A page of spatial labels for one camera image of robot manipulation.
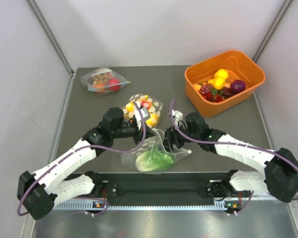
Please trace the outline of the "polka dot bag with vegetables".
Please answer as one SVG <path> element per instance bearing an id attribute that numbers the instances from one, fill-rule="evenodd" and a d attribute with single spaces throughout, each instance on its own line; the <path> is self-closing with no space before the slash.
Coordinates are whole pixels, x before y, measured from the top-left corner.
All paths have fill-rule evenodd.
<path id="1" fill-rule="evenodd" d="M 141 148 L 121 155 L 123 165 L 146 174 L 161 174 L 179 160 L 189 156 L 192 151 L 174 147 L 171 152 L 163 146 L 163 130 L 153 129 L 154 137 L 147 138 Z"/>

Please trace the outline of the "fake red onion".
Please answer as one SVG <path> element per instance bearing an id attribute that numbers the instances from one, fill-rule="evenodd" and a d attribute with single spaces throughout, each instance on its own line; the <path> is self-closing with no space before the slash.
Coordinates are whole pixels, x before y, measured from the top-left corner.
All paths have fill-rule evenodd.
<path id="1" fill-rule="evenodd" d="M 235 80 L 230 84 L 230 90 L 234 94 L 243 92 L 246 89 L 246 84 L 242 80 Z"/>

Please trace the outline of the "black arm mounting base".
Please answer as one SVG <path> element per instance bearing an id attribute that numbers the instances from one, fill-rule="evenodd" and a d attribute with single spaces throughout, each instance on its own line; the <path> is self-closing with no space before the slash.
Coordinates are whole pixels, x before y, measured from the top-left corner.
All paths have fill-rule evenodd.
<path id="1" fill-rule="evenodd" d="M 91 195 L 112 205 L 204 205 L 237 192 L 223 173 L 96 174 Z"/>

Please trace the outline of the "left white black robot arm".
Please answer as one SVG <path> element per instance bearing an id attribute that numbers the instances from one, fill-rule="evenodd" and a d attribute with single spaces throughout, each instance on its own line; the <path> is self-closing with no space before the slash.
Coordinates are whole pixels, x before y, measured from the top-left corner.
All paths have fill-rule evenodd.
<path id="1" fill-rule="evenodd" d="M 124 119 L 121 108 L 108 109 L 98 126 L 90 129 L 66 153 L 33 173 L 22 173 L 17 188 L 18 216 L 29 214 L 34 220 L 40 220 L 64 201 L 81 195 L 99 196 L 103 185 L 95 173 L 72 180 L 67 180 L 67 177 L 105 151 L 123 153 L 112 148 L 114 139 L 133 138 L 137 146 L 131 149 L 132 152 L 142 146 L 150 135 L 146 125 L 150 114 L 144 106 L 134 106 L 136 111 L 128 121 Z"/>

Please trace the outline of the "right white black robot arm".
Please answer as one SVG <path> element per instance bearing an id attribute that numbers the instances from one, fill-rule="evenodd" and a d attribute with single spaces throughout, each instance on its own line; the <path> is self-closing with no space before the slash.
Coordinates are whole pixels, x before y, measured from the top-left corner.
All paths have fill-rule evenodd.
<path id="1" fill-rule="evenodd" d="M 165 131 L 165 137 L 170 149 L 194 142 L 207 152 L 234 159 L 254 169 L 252 172 L 227 172 L 218 183 L 225 195 L 252 191 L 268 193 L 285 203 L 298 199 L 298 162 L 290 150 L 281 148 L 274 151 L 237 140 L 223 131 L 209 128 L 198 113 L 184 117 L 181 112 L 172 110 L 169 117 L 172 127 Z"/>

